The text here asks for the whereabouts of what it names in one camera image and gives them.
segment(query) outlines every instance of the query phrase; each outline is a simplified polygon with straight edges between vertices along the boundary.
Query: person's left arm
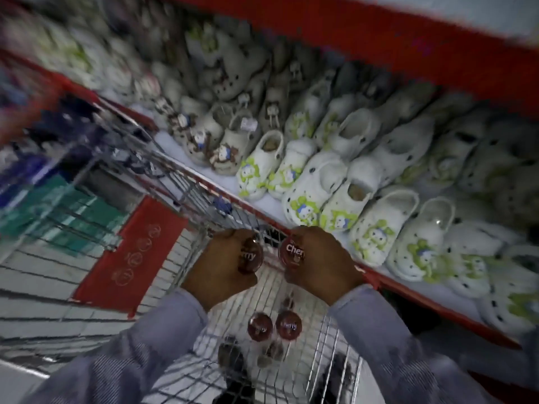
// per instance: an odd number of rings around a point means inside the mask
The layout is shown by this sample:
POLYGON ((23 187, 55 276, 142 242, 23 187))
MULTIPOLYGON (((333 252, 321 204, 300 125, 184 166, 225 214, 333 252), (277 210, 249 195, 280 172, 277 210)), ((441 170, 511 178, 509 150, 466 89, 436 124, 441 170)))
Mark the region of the person's left arm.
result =
POLYGON ((216 234, 182 284, 130 329, 78 356, 27 397, 23 404, 135 404, 165 369, 188 352, 207 314, 257 283, 238 272, 247 230, 216 234))

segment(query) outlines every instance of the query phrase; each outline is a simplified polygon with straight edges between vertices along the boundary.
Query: shopping cart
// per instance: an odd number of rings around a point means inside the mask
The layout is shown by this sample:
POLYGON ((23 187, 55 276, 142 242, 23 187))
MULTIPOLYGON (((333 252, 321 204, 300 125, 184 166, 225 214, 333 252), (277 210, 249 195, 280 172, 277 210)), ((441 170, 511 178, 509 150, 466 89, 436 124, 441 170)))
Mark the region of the shopping cart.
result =
POLYGON ((0 210, 2 362, 47 378, 172 292, 213 232, 248 228, 264 249, 258 285, 210 311, 192 350, 167 369, 145 402, 209 402, 225 392, 218 352, 229 336, 247 360, 255 401, 323 402, 332 394, 328 402, 354 402, 363 362, 327 316, 327 305, 283 280, 277 249, 286 229, 164 155, 149 129, 116 106, 91 101, 97 111, 88 122, 104 133, 65 141, 39 178, 10 182, 17 193, 0 210), (81 148, 86 157, 68 177, 50 177, 81 148), (248 319, 255 312, 274 318, 292 294, 303 331, 262 365, 265 346, 248 336, 248 319), (337 389, 323 377, 334 378, 336 358, 337 389))

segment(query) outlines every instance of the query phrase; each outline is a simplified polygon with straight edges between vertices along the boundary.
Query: hand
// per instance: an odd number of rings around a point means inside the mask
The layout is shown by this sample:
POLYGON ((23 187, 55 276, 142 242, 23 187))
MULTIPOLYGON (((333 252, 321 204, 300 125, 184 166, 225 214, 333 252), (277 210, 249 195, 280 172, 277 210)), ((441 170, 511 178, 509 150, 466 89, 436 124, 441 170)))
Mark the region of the hand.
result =
POLYGON ((254 236, 255 233, 247 229, 216 233, 187 274, 181 287, 192 294, 206 312, 257 284, 255 274, 238 271, 243 243, 254 236))
POLYGON ((354 261, 341 244, 320 227, 297 227, 294 242, 303 249, 303 263, 287 269, 288 282, 333 305, 342 296, 364 283, 354 261))

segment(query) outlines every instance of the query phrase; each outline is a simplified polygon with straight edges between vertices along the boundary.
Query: person's right arm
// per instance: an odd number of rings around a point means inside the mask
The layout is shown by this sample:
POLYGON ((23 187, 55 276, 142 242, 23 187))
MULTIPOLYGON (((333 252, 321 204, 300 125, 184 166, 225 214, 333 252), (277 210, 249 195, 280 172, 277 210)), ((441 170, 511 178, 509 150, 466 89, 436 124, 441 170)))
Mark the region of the person's right arm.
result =
POLYGON ((363 357, 387 404, 498 402, 448 357, 424 351, 393 307, 363 283, 348 252, 313 227, 293 230, 305 252, 287 280, 330 305, 347 342, 363 357))

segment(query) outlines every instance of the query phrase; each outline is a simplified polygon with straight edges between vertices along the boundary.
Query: price tag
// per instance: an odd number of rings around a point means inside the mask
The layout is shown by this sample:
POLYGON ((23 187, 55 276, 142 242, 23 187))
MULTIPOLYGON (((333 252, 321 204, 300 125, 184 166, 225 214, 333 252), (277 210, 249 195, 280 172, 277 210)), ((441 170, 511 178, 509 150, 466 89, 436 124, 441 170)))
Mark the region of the price tag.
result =
POLYGON ((240 129, 248 132, 254 132, 257 129, 258 121, 252 117, 244 117, 241 119, 240 129))

